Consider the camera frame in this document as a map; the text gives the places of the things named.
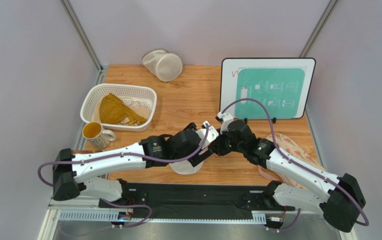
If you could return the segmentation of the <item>white mesh laundry bag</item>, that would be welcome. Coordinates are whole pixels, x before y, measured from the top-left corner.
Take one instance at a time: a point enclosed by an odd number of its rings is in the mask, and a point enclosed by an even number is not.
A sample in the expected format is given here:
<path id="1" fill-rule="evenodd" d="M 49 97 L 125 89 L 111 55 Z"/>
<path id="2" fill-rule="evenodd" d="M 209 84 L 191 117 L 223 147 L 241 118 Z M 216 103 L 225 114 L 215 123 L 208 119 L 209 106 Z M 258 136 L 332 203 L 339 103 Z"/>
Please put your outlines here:
<path id="1" fill-rule="evenodd" d="M 199 163 L 196 166 L 192 166 L 191 163 L 187 160 L 170 163 L 169 166 L 171 169 L 179 175 L 193 175 L 197 173 L 203 166 L 203 162 Z"/>

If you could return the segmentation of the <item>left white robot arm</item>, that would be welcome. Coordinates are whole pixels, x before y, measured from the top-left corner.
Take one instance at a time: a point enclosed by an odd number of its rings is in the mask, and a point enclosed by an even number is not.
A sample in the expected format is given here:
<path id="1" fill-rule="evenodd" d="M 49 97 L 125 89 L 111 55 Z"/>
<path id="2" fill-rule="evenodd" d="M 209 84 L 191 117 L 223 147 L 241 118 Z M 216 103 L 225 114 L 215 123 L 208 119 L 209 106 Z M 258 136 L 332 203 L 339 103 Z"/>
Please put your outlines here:
<path id="1" fill-rule="evenodd" d="M 191 123 L 176 135 L 150 136 L 119 149 L 91 153 L 62 149 L 52 167 L 53 199 L 66 201 L 85 195 L 110 202 L 119 200 L 126 197 L 125 182 L 98 179 L 98 176 L 180 162 L 197 166 L 218 136 L 208 122 L 201 129 Z"/>

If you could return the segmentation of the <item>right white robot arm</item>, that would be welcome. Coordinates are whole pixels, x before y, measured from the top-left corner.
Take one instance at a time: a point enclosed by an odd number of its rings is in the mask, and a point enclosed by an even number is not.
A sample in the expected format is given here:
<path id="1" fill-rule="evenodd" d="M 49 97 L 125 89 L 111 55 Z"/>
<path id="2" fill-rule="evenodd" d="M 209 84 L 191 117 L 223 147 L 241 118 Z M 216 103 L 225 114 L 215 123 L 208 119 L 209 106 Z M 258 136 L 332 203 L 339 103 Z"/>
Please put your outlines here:
<path id="1" fill-rule="evenodd" d="M 366 200 L 354 176 L 338 176 L 316 168 L 286 152 L 275 139 L 256 137 L 243 120 L 229 114 L 220 113 L 216 120 L 221 127 L 210 145 L 217 148 L 217 155 L 241 153 L 250 163 L 290 177 L 303 186 L 271 181 L 265 193 L 278 204 L 322 215 L 332 227 L 345 233 L 360 223 L 359 217 L 365 220 L 364 225 L 369 223 L 363 212 Z"/>

